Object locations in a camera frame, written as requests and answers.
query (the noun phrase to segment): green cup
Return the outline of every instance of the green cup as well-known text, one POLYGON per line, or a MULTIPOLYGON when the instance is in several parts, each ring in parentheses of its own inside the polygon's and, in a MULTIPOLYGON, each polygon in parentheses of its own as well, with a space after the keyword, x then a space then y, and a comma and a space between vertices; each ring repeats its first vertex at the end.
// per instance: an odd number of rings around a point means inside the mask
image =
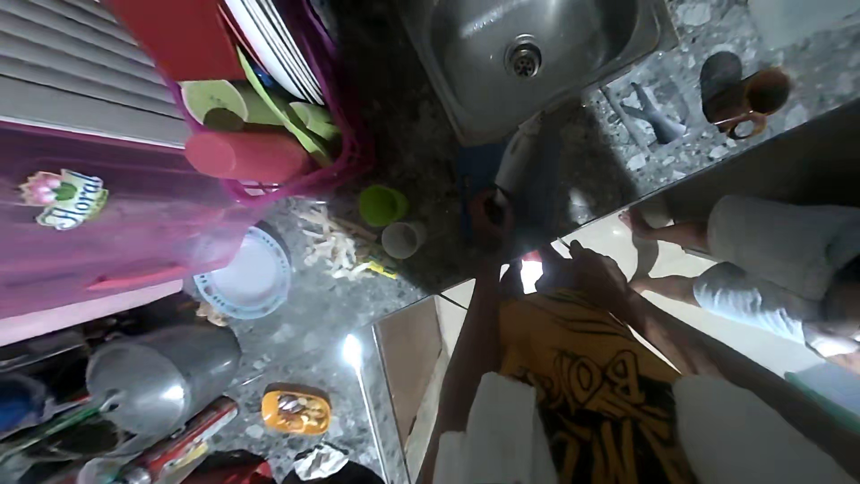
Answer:
POLYGON ((409 210, 406 196, 383 185, 372 185, 359 195, 359 213, 370 226, 387 226, 409 210))

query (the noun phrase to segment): foot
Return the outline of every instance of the foot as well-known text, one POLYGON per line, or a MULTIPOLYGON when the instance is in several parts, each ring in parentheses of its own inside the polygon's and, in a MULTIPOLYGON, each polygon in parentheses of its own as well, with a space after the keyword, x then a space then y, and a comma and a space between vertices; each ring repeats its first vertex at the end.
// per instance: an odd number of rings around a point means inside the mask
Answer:
POLYGON ((642 239, 648 239, 651 232, 654 230, 645 221, 645 217, 642 216, 642 212, 635 208, 624 210, 618 215, 618 218, 631 230, 631 232, 633 232, 633 235, 642 239))

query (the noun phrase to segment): orange container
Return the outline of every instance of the orange container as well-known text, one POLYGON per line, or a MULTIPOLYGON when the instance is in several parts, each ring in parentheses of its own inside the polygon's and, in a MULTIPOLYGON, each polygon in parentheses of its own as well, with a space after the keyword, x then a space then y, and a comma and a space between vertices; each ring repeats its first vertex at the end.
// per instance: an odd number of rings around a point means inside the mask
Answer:
POLYGON ((329 429, 331 405, 327 398, 319 395, 324 392, 310 388, 311 392, 319 394, 306 393, 308 388, 298 385, 274 387, 279 389, 267 388, 261 403, 261 414, 266 425, 276 431, 303 435, 320 435, 329 429), (285 396, 297 399, 303 409, 296 413, 282 411, 279 403, 285 396))

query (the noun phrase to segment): pink cup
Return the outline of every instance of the pink cup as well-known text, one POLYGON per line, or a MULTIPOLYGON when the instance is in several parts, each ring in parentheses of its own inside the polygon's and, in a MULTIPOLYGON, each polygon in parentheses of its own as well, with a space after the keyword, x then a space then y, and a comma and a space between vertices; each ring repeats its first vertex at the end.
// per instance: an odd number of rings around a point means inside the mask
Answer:
POLYGON ((200 173, 233 180, 283 183, 310 170, 310 155, 298 141, 278 133, 195 133, 185 157, 200 173))

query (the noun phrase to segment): granite countertop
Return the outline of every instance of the granite countertop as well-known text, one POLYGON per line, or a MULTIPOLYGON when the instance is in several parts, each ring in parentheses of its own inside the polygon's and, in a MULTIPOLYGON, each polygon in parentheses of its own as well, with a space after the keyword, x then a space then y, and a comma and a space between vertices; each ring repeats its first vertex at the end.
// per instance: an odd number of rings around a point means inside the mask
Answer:
MULTIPOLYGON (((360 190, 371 183, 387 184, 407 195, 411 204, 407 220, 423 221, 428 239, 404 261, 396 280, 383 276, 335 280, 323 274, 321 264, 303 262, 307 240, 297 230, 300 224, 294 211, 315 201, 279 202, 267 221, 282 233, 292 253, 292 288, 288 302, 275 313, 230 324, 244 357, 227 394, 240 401, 243 411, 218 434, 216 447, 264 455, 278 480, 283 479, 295 454, 320 437, 268 430, 261 421, 260 398, 268 383, 309 384, 332 396, 336 423, 325 438, 378 473, 384 468, 390 482, 406 482, 371 323, 469 275, 472 253, 460 237, 455 186, 459 146, 393 5, 379 0, 314 0, 314 4, 341 46, 347 72, 365 101, 363 114, 375 134, 378 156, 372 173, 320 200, 328 203, 333 214, 360 222, 355 208, 360 190), (341 358, 342 341, 350 332, 365 347, 365 391, 341 358)), ((704 125, 695 136, 656 154, 637 145, 599 89, 563 104, 554 113, 560 122, 553 128, 561 143, 557 207, 553 208, 558 214, 552 227, 556 235, 570 233, 858 96, 858 26, 814 34, 792 47, 768 51, 742 0, 670 1, 668 6, 679 46, 650 56, 629 75, 669 72, 672 81, 698 103, 696 86, 703 62, 713 53, 728 50, 740 57, 744 75, 768 65, 782 66, 793 79, 791 97, 769 118, 760 136, 735 142, 704 125)), ((626 82, 621 78, 610 87, 626 82)), ((659 85, 648 87, 660 89, 659 85)))

